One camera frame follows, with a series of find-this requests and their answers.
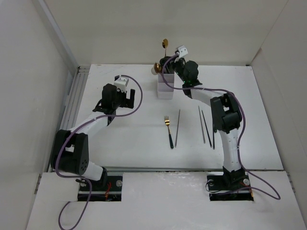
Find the white ceramic spoon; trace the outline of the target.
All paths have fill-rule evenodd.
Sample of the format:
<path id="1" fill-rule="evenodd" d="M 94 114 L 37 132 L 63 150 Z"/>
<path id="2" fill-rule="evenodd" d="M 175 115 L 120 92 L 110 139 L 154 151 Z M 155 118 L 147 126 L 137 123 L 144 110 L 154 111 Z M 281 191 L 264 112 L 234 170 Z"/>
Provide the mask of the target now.
<path id="1" fill-rule="evenodd" d="M 152 73 L 153 75 L 157 75 L 157 73 L 155 72 L 154 67 L 151 68 L 151 73 Z"/>

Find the gold fork green handle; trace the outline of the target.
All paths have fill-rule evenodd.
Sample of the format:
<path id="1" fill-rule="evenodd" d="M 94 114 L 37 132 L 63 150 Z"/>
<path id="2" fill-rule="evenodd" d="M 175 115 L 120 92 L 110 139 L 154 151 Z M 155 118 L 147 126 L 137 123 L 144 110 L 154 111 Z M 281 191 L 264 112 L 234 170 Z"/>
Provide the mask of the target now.
<path id="1" fill-rule="evenodd" d="M 172 136 L 171 136 L 170 120 L 169 120 L 168 116 L 165 116 L 165 125 L 167 126 L 167 130 L 168 130 L 168 138 L 169 138 L 170 148 L 173 149 L 174 144 L 173 144 L 173 140 L 172 140 Z"/>

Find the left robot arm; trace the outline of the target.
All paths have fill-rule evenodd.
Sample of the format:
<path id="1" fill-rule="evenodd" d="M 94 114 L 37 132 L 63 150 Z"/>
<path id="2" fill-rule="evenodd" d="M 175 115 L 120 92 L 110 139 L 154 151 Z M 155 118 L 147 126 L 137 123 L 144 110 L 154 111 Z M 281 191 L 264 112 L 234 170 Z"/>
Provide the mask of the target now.
<path id="1" fill-rule="evenodd" d="M 78 126 L 56 133 L 51 168 L 87 178 L 96 190 L 104 189 L 107 186 L 107 170 L 89 160 L 89 139 L 111 124 L 119 107 L 133 109 L 134 97 L 134 89 L 130 90 L 130 98 L 127 98 L 127 92 L 118 86 L 105 85 L 102 98 L 87 119 Z"/>

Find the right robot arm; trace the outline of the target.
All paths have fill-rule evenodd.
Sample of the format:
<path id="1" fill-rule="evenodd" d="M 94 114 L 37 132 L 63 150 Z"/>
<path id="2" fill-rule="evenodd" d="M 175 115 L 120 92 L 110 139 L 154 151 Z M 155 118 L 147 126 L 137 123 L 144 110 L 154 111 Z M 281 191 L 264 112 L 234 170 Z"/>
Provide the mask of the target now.
<path id="1" fill-rule="evenodd" d="M 224 163 L 223 175 L 214 175 L 211 181 L 214 190 L 235 190 L 246 178 L 239 155 L 239 142 L 245 128 L 245 116 L 237 98 L 224 89 L 208 89 L 198 80 L 198 64 L 186 61 L 178 54 L 160 59 L 160 74 L 175 73 L 182 80 L 180 89 L 191 99 L 198 100 L 211 108 L 213 130 L 221 136 Z"/>

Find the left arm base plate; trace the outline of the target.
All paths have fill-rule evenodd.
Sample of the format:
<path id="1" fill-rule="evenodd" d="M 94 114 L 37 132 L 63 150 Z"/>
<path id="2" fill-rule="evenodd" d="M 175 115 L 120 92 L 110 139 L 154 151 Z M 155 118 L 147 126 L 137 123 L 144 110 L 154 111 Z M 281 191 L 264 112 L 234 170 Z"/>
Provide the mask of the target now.
<path id="1" fill-rule="evenodd" d="M 89 184 L 84 179 L 76 179 L 79 183 L 78 201 L 86 201 L 89 195 Z M 120 202 L 122 195 L 123 175 L 109 175 L 106 185 L 92 181 L 91 202 Z"/>

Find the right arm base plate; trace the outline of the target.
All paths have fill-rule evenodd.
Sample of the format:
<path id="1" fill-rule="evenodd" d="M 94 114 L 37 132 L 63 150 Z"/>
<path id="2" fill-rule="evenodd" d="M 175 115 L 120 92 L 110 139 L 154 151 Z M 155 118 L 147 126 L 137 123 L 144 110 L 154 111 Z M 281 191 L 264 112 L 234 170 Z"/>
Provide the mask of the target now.
<path id="1" fill-rule="evenodd" d="M 247 173 L 235 180 L 223 172 L 208 173 L 206 190 L 210 201 L 254 201 Z"/>

